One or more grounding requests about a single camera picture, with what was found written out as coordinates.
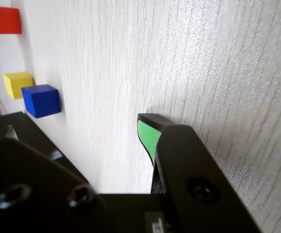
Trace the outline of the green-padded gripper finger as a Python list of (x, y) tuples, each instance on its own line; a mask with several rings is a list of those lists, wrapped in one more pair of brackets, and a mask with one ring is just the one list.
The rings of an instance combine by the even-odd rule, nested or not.
[(137, 115), (137, 134), (154, 166), (155, 151), (158, 140), (167, 125), (172, 121), (165, 116), (153, 113), (139, 113)]

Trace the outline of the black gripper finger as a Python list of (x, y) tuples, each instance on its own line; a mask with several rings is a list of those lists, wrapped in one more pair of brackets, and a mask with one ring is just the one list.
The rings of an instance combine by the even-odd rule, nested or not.
[(174, 232), (260, 232), (192, 127), (166, 126), (155, 158)]

